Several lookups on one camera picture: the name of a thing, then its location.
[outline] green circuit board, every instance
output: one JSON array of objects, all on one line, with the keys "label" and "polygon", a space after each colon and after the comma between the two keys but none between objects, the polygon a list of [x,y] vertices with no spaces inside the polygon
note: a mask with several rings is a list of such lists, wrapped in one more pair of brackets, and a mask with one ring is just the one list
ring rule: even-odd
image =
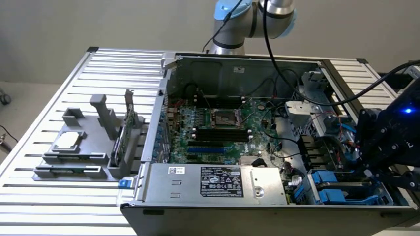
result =
[{"label": "green circuit board", "polygon": [[[261,118],[268,111],[258,110],[257,105],[265,103],[250,99],[238,109],[210,109],[197,108],[185,102],[176,108],[170,108],[170,163],[210,163],[210,164],[236,164],[242,156],[269,156],[266,144],[273,148],[278,141],[269,138],[261,132]],[[274,129],[270,129],[270,112],[264,117],[268,123],[265,132],[277,136]],[[193,128],[206,129],[242,129],[250,130],[253,136],[248,142],[222,142],[224,154],[220,153],[188,153],[188,142],[193,141]]]}]

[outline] power supply label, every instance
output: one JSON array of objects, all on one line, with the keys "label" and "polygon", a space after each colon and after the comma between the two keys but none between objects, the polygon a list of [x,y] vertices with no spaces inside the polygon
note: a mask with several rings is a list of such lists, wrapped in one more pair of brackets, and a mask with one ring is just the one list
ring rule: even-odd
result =
[{"label": "power supply label", "polygon": [[200,194],[202,197],[244,197],[241,168],[201,167],[200,178]]}]

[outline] motherboard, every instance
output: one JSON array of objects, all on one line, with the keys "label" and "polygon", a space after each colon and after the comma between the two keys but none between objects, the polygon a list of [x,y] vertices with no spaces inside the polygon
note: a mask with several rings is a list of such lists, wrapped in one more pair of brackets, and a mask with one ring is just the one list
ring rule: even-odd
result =
[{"label": "motherboard", "polygon": [[178,100],[168,108],[170,163],[250,164],[281,149],[270,102]]}]

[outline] gray wall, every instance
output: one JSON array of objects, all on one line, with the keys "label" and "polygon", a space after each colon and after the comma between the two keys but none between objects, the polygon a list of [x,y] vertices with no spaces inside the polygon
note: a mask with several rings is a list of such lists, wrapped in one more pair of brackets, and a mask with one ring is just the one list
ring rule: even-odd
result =
[{"label": "gray wall", "polygon": [[[0,0],[0,80],[61,83],[88,46],[198,51],[214,2]],[[420,0],[296,0],[296,7],[276,54],[364,57],[378,71],[420,58]],[[266,53],[262,39],[245,47]]]}]

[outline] slotted metal surface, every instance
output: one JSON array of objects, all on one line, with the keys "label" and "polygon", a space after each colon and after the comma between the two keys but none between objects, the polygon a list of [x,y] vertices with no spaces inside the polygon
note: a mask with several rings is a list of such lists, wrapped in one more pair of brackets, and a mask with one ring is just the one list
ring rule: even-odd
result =
[{"label": "slotted metal surface", "polygon": [[[132,89],[134,110],[149,121],[162,78],[161,56],[161,52],[120,49],[84,55],[0,166],[0,235],[134,235],[116,207],[116,182],[36,182],[32,169],[64,124],[65,109],[78,107],[86,115],[96,114],[88,103],[92,94],[106,94],[108,108],[122,115],[125,89]],[[354,93],[373,82],[374,74],[356,60],[332,62]],[[385,107],[390,101],[380,87],[361,98],[365,107]],[[138,145],[133,171],[138,170],[141,151]],[[122,197],[129,195],[132,190],[124,190]]]}]

